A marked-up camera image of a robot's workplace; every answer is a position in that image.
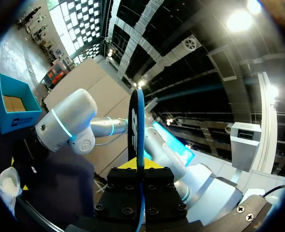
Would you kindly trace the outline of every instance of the blue screen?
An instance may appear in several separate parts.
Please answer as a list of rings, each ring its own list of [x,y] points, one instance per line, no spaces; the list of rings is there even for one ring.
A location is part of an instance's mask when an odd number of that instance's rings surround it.
[[[179,158],[182,160],[185,166],[187,166],[194,158],[194,153],[190,149],[186,148],[178,139],[176,139],[172,134],[164,129],[158,122],[154,122],[152,125],[161,135],[167,146],[174,152],[178,153]],[[146,151],[145,157],[148,159],[151,158],[151,156]]]

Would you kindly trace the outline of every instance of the cardboard box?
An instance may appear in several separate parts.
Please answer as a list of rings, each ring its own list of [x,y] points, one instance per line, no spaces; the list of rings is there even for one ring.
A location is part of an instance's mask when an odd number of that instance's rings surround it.
[[[20,98],[3,95],[3,100],[7,112],[26,111]]]
[[[16,112],[26,111],[20,98],[11,97],[11,102]]]
[[[11,101],[11,97],[3,96],[3,100],[4,100],[4,105],[5,105],[6,111],[7,112],[14,112],[15,110],[14,110],[14,107],[13,107],[13,104]]]
[[[0,132],[33,126],[42,109],[29,85],[0,74]]]

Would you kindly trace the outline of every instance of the white bag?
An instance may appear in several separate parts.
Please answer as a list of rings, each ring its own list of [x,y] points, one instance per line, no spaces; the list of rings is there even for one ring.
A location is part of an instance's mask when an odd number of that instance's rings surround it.
[[[17,170],[13,167],[5,169],[0,174],[0,197],[14,215],[16,197],[22,193],[20,178]]]

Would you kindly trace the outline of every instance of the blue box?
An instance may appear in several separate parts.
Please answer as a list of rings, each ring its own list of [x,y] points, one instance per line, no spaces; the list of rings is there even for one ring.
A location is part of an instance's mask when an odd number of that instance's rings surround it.
[[[3,95],[20,98],[26,111],[7,112]],[[23,127],[33,126],[42,109],[37,103],[29,85],[0,74],[0,132],[8,133]]]

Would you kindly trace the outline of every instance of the black cable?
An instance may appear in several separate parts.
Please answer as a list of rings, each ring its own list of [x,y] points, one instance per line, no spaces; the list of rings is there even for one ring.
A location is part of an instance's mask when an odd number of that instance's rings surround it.
[[[271,194],[272,192],[275,192],[278,189],[284,189],[284,188],[285,188],[285,185],[280,185],[278,187],[275,187],[275,188],[269,190],[268,192],[266,192],[262,197],[266,197],[267,195]]]

